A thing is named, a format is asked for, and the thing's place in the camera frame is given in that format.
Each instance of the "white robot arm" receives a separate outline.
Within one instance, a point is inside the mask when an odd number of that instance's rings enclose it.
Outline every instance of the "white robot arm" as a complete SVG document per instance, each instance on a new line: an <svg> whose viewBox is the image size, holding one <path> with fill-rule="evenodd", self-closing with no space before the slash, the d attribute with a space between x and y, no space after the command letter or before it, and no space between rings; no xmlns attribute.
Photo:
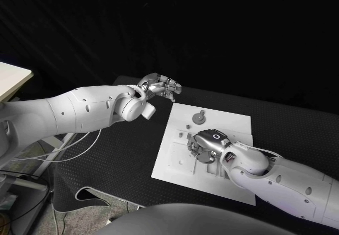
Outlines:
<svg viewBox="0 0 339 235"><path fill-rule="evenodd" d="M152 73L137 85L80 87L49 99L0 102L0 168L49 136L92 132L139 115L149 119L155 108L147 100L160 95L174 102L180 91L174 80Z"/></svg>
<svg viewBox="0 0 339 235"><path fill-rule="evenodd" d="M337 180L279 155L266 157L240 142L230 143L217 130L200 131L187 148L201 163L219 159L233 184L284 212L339 229Z"/></svg>

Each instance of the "floor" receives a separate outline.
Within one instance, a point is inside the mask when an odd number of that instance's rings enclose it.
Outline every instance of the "floor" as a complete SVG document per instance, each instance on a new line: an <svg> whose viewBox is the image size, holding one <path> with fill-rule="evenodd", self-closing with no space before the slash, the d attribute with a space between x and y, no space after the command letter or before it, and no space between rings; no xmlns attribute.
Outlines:
<svg viewBox="0 0 339 235"><path fill-rule="evenodd" d="M41 155L53 151L53 147L43 141L31 144L23 151L20 157L30 157ZM10 164L2 168L2 170L11 170L31 174L40 165L37 160L25 160L10 162ZM50 182L53 182L53 169L54 163L49 165L41 177ZM38 216L34 220L28 234L31 235L90 235L93 232L102 228L106 224L109 218L118 218L124 214L137 210L137 206L115 199L113 197L93 191L87 190L96 197L105 200L109 207L87 207L76 211L64 213L56 212L56 221L59 233L56 233L56 225L53 220L53 210L50 200L46 201L43 208L40 210Z"/></svg>

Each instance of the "black background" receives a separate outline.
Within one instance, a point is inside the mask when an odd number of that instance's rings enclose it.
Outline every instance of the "black background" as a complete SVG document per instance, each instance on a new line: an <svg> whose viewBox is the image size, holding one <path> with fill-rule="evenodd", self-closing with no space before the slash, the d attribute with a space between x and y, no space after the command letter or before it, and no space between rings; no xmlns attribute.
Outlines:
<svg viewBox="0 0 339 235"><path fill-rule="evenodd" d="M0 60L34 72L23 99L157 72L183 86L337 114L331 9L284 1L0 1Z"/></svg>

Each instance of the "white board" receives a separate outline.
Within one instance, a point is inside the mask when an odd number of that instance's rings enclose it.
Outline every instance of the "white board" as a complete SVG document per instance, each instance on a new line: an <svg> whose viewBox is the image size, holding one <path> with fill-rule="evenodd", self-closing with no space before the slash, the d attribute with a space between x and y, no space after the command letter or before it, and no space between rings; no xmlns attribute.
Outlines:
<svg viewBox="0 0 339 235"><path fill-rule="evenodd" d="M204 111L206 121L201 125L196 125L191 116L200 110ZM174 103L151 178L255 205L253 193L235 186L219 162L201 164L190 156L186 146L187 134L194 135L207 129L222 131L230 142L239 140L252 145L249 116Z"/></svg>

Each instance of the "black table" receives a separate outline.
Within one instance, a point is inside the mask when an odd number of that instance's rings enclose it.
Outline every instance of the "black table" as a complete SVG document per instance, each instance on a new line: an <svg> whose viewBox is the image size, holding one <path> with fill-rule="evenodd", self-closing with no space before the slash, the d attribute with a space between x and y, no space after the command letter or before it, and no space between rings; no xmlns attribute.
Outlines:
<svg viewBox="0 0 339 235"><path fill-rule="evenodd" d="M135 84L138 80L119 76L113 85ZM276 152L284 158L339 179L337 115L186 87L175 96L175 102L250 116L253 146ZM297 234L339 233L336 229L292 217L258 197L256 206L250 206L152 179L149 176L171 102L157 96L149 103L157 108L149 120L139 116L132 122L118 122L102 129L98 142L86 154L57 163L53 199L57 211L106 205L82 190L93 188L145 207L164 203L193 203L242 213ZM61 159L87 148L96 134L98 131L90 133L66 150Z"/></svg>

